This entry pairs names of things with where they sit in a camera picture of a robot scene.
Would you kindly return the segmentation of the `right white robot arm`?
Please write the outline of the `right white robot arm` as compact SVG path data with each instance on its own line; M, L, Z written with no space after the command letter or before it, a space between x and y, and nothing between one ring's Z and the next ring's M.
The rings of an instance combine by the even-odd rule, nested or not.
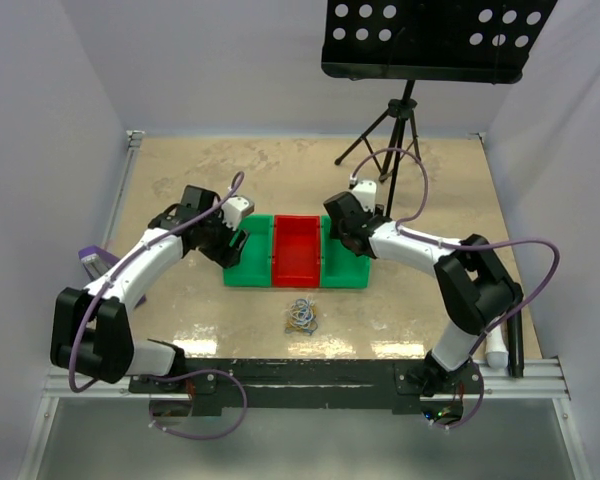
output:
M437 281L449 324L425 357L425 379L432 390L449 392L487 327L518 305L520 285L480 235L446 239L409 229L365 210L351 191L324 207L330 235L355 255L406 265Z

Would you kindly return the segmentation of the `green plastic bin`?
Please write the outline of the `green plastic bin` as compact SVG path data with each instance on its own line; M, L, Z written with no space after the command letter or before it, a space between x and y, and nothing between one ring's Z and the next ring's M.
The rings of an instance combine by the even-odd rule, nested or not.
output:
M274 217L251 215L240 224L240 229L249 234L238 265L223 271L226 287L272 286L272 251Z
M330 237L331 219L321 217L320 287L328 289L365 289L368 287L371 259L356 256L338 239Z

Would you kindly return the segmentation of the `red plastic bin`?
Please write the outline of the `red plastic bin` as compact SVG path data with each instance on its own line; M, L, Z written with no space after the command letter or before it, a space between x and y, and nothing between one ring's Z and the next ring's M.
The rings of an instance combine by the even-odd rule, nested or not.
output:
M272 284L276 288L318 288L321 278L319 216L276 215Z

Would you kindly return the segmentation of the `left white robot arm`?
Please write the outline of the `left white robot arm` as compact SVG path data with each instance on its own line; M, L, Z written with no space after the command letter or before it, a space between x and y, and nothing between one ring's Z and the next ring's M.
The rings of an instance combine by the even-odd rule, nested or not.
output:
M149 288L191 251L224 269L238 265L249 237L240 224L254 210L252 200L235 192L220 198L211 190L186 186L181 200L156 215L138 243L106 273L81 289L59 293L52 365L109 384L151 376L165 392L180 390L187 380L183 349L135 339L131 314Z

